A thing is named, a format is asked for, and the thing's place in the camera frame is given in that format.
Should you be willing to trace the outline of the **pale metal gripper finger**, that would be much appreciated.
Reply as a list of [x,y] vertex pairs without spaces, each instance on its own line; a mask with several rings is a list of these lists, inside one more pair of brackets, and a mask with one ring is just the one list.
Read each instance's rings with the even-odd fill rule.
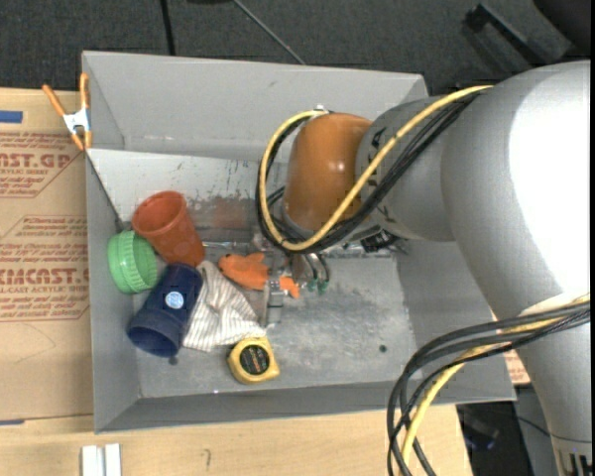
[[270,279],[268,281],[268,298],[266,322],[268,324],[278,324],[281,322],[284,307],[284,291],[280,287],[279,279]]

